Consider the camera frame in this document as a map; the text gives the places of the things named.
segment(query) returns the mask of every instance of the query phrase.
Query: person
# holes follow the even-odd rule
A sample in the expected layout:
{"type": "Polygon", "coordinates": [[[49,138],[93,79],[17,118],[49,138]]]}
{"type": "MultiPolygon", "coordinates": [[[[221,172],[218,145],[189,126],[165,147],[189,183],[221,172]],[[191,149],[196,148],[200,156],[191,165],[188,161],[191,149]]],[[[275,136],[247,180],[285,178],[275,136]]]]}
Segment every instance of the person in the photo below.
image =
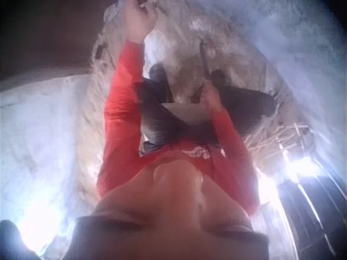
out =
{"type": "Polygon", "coordinates": [[[139,154],[144,38],[155,7],[126,0],[127,41],[105,105],[101,200],[77,221],[69,259],[268,259],[267,237],[252,230],[259,205],[252,161],[218,91],[205,82],[220,146],[186,138],[139,154]]]}

